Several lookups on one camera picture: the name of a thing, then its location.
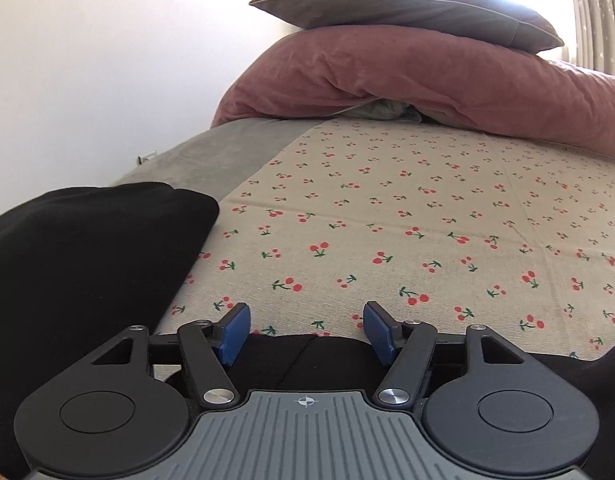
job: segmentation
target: white wall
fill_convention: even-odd
[[[0,213],[209,127],[288,25],[249,0],[0,0]]]

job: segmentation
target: gray panel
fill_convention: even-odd
[[[323,122],[241,119],[198,134],[114,184],[165,182],[223,200],[297,137]]]
[[[377,410],[358,392],[254,392],[236,410],[201,416],[171,456],[124,480],[488,478],[445,459],[408,415]],[[578,470],[553,477],[586,478]]]

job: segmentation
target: crosshair logo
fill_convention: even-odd
[[[299,400],[295,400],[294,402],[298,402],[301,406],[305,408],[311,406],[313,403],[318,402],[318,400],[314,400],[312,397],[301,397]]]

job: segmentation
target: cherry print fabric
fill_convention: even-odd
[[[253,329],[364,339],[363,305],[530,352],[615,345],[615,160],[400,121],[307,131],[223,200],[160,331],[238,301]]]

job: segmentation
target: gray ribbed plate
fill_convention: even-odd
[[[45,480],[35,474],[34,480]],[[482,480],[445,459],[404,413],[358,392],[254,392],[201,416],[172,455],[127,480]],[[580,471],[554,476],[584,480]]]

